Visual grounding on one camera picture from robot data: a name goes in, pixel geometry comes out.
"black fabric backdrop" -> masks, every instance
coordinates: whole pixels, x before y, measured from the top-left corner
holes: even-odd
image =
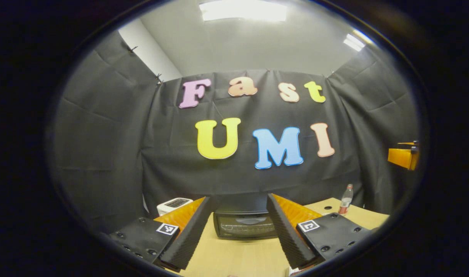
[[[247,76],[258,92],[232,97],[227,93],[229,81]],[[183,83],[211,79],[197,107],[180,109]],[[322,86],[324,103],[314,102],[304,84],[315,81]],[[278,84],[294,84],[299,102],[285,102]],[[226,142],[224,118],[238,117],[238,149],[222,160],[209,160],[197,149],[195,123],[215,120],[215,147]],[[324,122],[335,154],[317,156],[318,145],[310,125]],[[280,140],[284,128],[297,127],[301,165],[273,166],[258,170],[258,144],[252,132],[269,129]],[[341,197],[348,183],[354,184],[354,203],[362,206],[363,191],[357,158],[357,145],[351,125],[338,95],[321,75],[282,72],[278,70],[240,70],[209,73],[166,82],[157,91],[150,110],[142,146],[144,196],[156,205],[174,197],[197,199],[204,195],[273,192],[301,204],[329,197]]]
[[[229,81],[246,76],[258,92],[232,97]],[[197,107],[180,109],[183,83],[211,79]],[[322,86],[324,103],[314,102],[304,84]],[[299,102],[285,102],[278,84],[294,84]],[[353,204],[389,214],[409,189],[410,172],[387,161],[388,148],[417,140],[417,115],[412,88],[400,77],[393,61],[365,49],[325,78],[279,70],[239,70],[184,77],[159,87],[150,110],[142,146],[144,197],[148,209],[175,197],[197,199],[273,192],[302,205],[330,197],[340,198],[354,184]],[[209,160],[197,150],[195,123],[215,120],[215,147],[226,142],[222,119],[238,117],[238,150],[223,160]],[[335,154],[318,157],[310,125],[328,125]],[[257,140],[252,132],[268,128],[280,140],[284,128],[297,127],[301,165],[258,170]]]
[[[197,199],[273,192],[300,204],[340,198],[354,184],[353,204],[389,214],[408,174],[387,162],[387,150],[418,136],[414,91],[393,62],[366,47],[328,78],[279,70],[238,70],[184,77],[157,86],[155,75],[117,32],[82,62],[69,79],[55,116],[60,184],[90,226],[112,232],[175,197]],[[229,81],[248,76],[259,91],[232,97]],[[183,83],[209,78],[197,107],[180,109]],[[304,84],[322,86],[326,102],[310,98]],[[292,83],[300,100],[285,102],[277,88]],[[222,119],[238,117],[238,149],[222,160],[197,150],[195,123],[215,120],[214,145],[226,142]],[[317,156],[310,125],[328,125],[335,154]],[[252,132],[268,128],[280,140],[297,127],[304,162],[258,170]]]
[[[114,32],[70,77],[55,115],[57,174],[91,227],[144,215],[140,144],[157,80]]]

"letter m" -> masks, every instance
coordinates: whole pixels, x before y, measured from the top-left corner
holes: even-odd
[[[255,167],[257,169],[270,168],[272,163],[268,160],[269,154],[277,166],[282,163],[284,154],[286,154],[285,165],[299,165],[303,163],[303,158],[299,154],[298,134],[299,128],[287,127],[282,133],[280,142],[277,142],[272,132],[268,129],[261,128],[253,131],[253,136],[259,142],[259,161],[255,163]]]

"yellow letter u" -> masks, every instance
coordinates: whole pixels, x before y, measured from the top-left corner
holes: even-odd
[[[199,153],[207,159],[225,159],[232,156],[238,149],[238,125],[241,119],[232,117],[226,118],[222,124],[226,126],[227,142],[225,147],[214,147],[212,135],[214,127],[217,125],[215,120],[203,120],[195,124],[195,128],[199,130],[197,137],[197,147]]]

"ceiling light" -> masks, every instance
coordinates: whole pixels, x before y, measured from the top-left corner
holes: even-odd
[[[199,5],[204,21],[223,18],[251,18],[285,21],[287,7],[260,0],[220,0]]]
[[[364,43],[362,43],[359,39],[353,37],[349,33],[347,34],[347,39],[350,40],[351,42],[354,42],[356,45],[358,45],[361,48],[364,47]]]
[[[352,31],[355,35],[357,35],[358,37],[360,37],[362,40],[364,40],[366,43],[368,44],[372,44],[373,42],[371,41],[371,39],[369,39],[368,36],[366,36],[364,33],[361,33],[360,31],[358,30],[353,30]]]
[[[348,46],[350,46],[352,49],[356,50],[356,51],[361,51],[362,47],[360,47],[359,45],[355,44],[352,40],[350,39],[345,39],[344,40],[344,43],[347,44]]]

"wooden table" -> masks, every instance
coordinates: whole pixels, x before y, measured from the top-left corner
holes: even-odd
[[[329,198],[305,207],[325,215],[337,212],[339,205],[340,200]],[[388,215],[351,205],[346,217],[364,228],[373,229],[380,226]],[[187,269],[179,274],[185,277],[284,277],[288,267],[279,239],[221,240],[215,234],[211,214]]]

